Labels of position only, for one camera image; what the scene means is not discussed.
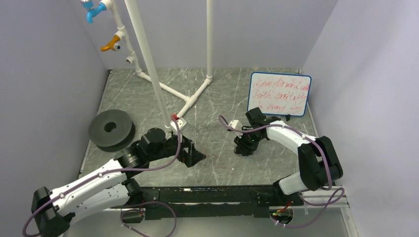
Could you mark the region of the blue framed whiteboard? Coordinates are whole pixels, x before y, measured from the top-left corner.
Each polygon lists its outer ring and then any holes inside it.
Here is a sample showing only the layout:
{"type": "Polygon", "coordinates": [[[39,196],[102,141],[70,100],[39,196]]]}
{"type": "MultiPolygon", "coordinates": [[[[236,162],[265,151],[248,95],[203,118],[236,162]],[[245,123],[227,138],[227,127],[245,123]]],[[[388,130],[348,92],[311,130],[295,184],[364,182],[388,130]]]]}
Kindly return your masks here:
{"type": "Polygon", "coordinates": [[[308,75],[253,72],[247,111],[260,108],[266,115],[302,117],[311,83],[312,77],[308,75]]]}

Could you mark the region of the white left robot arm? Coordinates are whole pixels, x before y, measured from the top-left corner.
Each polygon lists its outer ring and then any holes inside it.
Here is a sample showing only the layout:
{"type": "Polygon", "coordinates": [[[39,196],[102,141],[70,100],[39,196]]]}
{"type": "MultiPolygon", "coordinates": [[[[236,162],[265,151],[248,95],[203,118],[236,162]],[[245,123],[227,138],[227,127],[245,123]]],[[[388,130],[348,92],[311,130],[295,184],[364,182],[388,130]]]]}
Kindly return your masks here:
{"type": "Polygon", "coordinates": [[[136,207],[145,199],[134,176],[151,171],[150,163],[172,158],[155,167],[163,169],[175,160],[192,167],[206,155],[181,132],[169,138],[163,130],[151,128],[140,140],[123,149],[97,170],[60,188],[42,187],[34,192],[29,218],[34,220],[41,237],[58,237],[71,224],[110,207],[136,207]]]}

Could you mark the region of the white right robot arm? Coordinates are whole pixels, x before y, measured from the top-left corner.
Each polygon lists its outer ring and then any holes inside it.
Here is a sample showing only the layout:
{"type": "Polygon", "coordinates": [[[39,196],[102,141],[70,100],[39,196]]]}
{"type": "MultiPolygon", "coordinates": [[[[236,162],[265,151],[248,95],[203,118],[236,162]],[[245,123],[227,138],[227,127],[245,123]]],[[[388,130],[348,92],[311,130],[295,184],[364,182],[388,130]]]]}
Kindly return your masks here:
{"type": "Polygon", "coordinates": [[[272,198],[284,205],[292,194],[330,188],[333,182],[343,177],[343,169],[330,138],[314,137],[287,125],[276,116],[265,116],[260,108],[246,112],[249,125],[232,120],[227,127],[236,132],[234,152],[244,157],[252,155],[260,141],[272,140],[291,150],[298,158],[298,172],[275,182],[278,188],[272,198]]]}

